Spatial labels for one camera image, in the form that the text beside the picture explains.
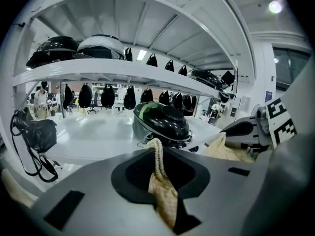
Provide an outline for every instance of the white helmet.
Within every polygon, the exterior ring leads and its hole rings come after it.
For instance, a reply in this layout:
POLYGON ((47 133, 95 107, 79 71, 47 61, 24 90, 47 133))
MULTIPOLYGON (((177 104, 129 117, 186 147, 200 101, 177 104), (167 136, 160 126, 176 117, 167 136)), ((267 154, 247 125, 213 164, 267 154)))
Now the white helmet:
POLYGON ((119 41, 119 39, 110 35, 103 35, 103 34, 93 35, 83 40, 78 47, 78 52, 82 49, 95 47, 95 46, 106 47, 125 57, 124 46, 119 41))

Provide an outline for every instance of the beige cloth bag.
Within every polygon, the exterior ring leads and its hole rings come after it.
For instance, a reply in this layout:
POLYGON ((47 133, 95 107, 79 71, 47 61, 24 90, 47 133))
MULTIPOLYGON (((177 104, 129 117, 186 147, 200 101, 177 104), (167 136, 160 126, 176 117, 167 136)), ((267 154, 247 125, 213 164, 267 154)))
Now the beige cloth bag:
POLYGON ((157 213, 173 229, 177 216, 178 194, 168 179, 163 164, 163 146, 159 139, 154 138, 146 144, 146 148, 155 150, 155 170, 151 175, 149 193, 157 200, 157 213))
POLYGON ((253 162, 254 159, 247 155, 247 150, 230 148, 225 145, 226 133, 222 132, 217 138, 202 152, 202 155, 232 161, 253 162))

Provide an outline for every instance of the dark window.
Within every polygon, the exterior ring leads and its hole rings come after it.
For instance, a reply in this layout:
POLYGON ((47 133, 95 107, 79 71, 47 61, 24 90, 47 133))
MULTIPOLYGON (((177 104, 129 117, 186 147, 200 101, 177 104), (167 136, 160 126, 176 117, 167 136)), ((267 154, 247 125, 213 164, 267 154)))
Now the dark window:
POLYGON ((274 48, 277 89, 285 91, 300 74, 310 54, 291 49, 274 48))

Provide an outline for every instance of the office chair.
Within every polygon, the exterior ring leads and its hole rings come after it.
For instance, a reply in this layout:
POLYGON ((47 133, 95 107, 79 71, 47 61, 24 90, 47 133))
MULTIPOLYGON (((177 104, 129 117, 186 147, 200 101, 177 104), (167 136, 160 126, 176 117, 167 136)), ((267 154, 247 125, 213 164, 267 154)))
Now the office chair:
POLYGON ((93 100, 93 103, 90 105, 90 110, 88 110, 88 114, 90 113, 90 112, 98 112, 98 109, 94 109, 95 107, 98 107, 98 104, 97 104, 97 97, 98 97, 98 95, 97 94, 95 94, 95 96, 94 96, 94 100, 93 100))

